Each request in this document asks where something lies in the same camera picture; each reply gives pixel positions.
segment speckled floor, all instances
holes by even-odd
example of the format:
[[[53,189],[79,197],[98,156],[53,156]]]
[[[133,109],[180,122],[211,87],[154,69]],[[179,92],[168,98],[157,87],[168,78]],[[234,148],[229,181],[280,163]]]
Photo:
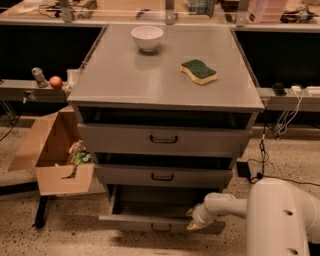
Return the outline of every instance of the speckled floor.
[[[8,128],[0,120],[0,138]],[[27,134],[32,119],[22,117],[17,127],[0,142],[0,185],[35,181],[32,170],[8,172],[16,150]],[[262,129],[254,129],[242,160],[260,160]],[[265,147],[270,160],[266,174],[320,184],[320,130],[289,130],[275,140],[269,130]],[[250,161],[251,171],[261,170]],[[235,172],[225,192],[246,198],[250,185]],[[299,185],[320,198],[320,187]],[[50,200],[46,225],[32,227],[39,194],[27,192],[0,196],[0,255],[177,255],[243,256],[245,255],[245,220],[234,216],[221,218],[226,228],[219,235],[181,235],[167,233],[121,232],[107,230],[99,215],[105,215],[108,202],[104,194],[59,197]]]

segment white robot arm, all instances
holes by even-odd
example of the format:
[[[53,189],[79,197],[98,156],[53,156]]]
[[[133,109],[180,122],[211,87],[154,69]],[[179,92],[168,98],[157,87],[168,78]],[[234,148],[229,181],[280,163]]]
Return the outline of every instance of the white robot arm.
[[[320,200],[283,180],[260,180],[248,199],[208,194],[188,211],[193,220],[187,229],[228,214],[246,219],[246,256],[309,256],[308,241],[320,243]]]

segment green scouring pad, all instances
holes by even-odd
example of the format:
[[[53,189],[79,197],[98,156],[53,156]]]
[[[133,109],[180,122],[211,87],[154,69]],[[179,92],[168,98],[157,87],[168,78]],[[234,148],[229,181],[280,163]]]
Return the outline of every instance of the green scouring pad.
[[[217,72],[207,67],[201,60],[190,60],[182,63],[180,71],[186,73],[190,79],[199,85],[207,84],[217,79]]]

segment apple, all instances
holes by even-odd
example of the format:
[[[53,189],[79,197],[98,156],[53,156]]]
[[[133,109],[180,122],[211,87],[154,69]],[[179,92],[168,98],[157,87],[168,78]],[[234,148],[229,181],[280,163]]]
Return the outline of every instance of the apple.
[[[58,76],[51,77],[49,83],[54,89],[61,89],[63,86],[62,79]]]

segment open cardboard box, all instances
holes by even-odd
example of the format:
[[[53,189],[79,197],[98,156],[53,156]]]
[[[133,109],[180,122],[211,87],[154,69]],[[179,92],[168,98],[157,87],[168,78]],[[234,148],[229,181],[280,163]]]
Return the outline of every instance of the open cardboard box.
[[[104,192],[103,185],[94,174],[93,164],[79,165],[74,178],[63,179],[69,176],[74,168],[74,165],[66,164],[69,148],[81,139],[77,124],[71,106],[38,118],[18,150],[9,171],[33,168],[41,195]]]

